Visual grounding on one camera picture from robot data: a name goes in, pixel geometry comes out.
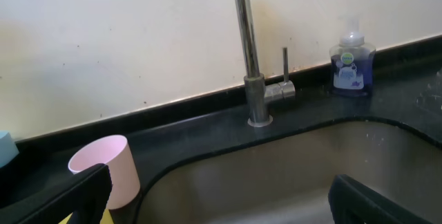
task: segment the black countertop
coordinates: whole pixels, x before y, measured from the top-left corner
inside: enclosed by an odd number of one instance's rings
[[[374,92],[369,98],[331,95],[327,86],[297,88],[293,102],[270,106],[273,123],[263,128],[247,124],[248,108],[242,105],[126,135],[142,192],[146,193],[164,174],[186,163],[337,122],[385,122],[407,129],[441,148],[442,110],[423,109],[416,104],[416,99],[434,85],[441,68],[442,55],[380,68],[374,74]],[[21,190],[15,197],[23,198],[72,176],[67,164],[79,148],[51,155],[42,167],[21,182]],[[115,224],[135,220],[142,195],[140,192],[132,203],[111,212]]]

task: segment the faucet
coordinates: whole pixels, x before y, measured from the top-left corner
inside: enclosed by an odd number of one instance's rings
[[[295,98],[295,86],[289,80],[287,47],[282,48],[284,81],[265,86],[264,75],[258,65],[250,0],[235,0],[235,3],[247,72],[244,85],[250,110],[248,123],[253,127],[265,127],[273,120],[267,110],[268,104]]]

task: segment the white wall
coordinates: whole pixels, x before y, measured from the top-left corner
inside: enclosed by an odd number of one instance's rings
[[[260,66],[329,61],[338,17],[379,48],[442,32],[440,0],[252,0]],[[0,0],[0,129],[15,140],[237,86],[234,0]]]

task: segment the hand soap bottle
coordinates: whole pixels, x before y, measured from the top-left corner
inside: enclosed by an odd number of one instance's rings
[[[376,48],[365,43],[364,37],[358,18],[350,17],[339,44],[330,48],[332,93],[351,97],[372,94]]]

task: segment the sink basin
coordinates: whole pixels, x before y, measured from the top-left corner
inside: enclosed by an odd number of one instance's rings
[[[327,193],[347,174],[442,223],[442,151],[407,131],[347,122],[177,168],[147,193],[139,223],[333,223]]]

